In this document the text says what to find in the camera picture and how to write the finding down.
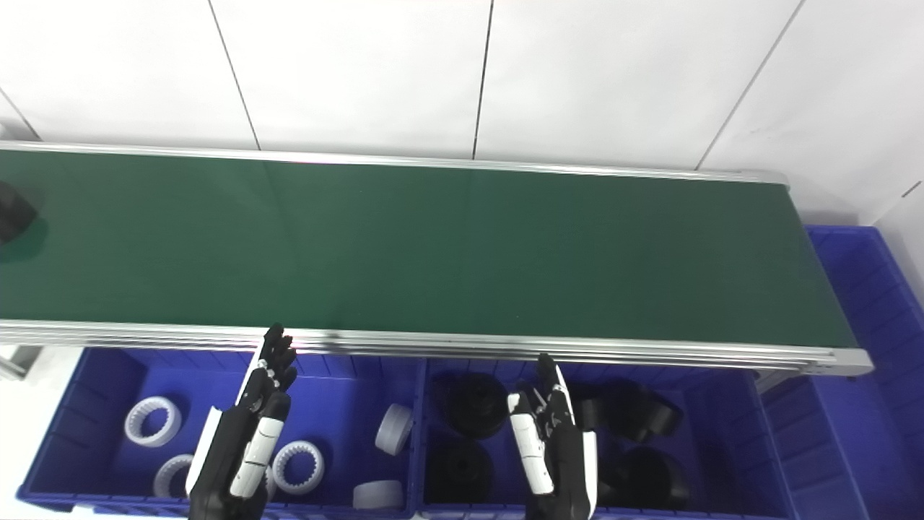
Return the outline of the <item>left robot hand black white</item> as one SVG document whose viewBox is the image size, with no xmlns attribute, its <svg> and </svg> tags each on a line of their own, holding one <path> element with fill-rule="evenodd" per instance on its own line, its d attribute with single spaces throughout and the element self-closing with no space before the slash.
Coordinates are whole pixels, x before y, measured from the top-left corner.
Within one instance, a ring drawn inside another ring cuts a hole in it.
<svg viewBox="0 0 924 520">
<path fill-rule="evenodd" d="M 237 401 L 212 409 L 187 478 L 191 519 L 261 519 L 269 502 L 267 470 L 291 409 L 296 381 L 293 339 L 280 323 L 263 336 Z"/>
</svg>

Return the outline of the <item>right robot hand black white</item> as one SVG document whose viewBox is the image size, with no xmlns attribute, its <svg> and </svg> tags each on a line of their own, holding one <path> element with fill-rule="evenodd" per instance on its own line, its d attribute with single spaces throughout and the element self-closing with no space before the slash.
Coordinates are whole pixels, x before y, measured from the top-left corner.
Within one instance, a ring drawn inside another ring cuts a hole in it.
<svg viewBox="0 0 924 520">
<path fill-rule="evenodd" d="M 596 434 L 582 429 L 559 365 L 537 359 L 541 389 L 520 383 L 507 398 L 509 419 L 527 477 L 527 519 L 590 519 L 598 497 Z"/>
</svg>

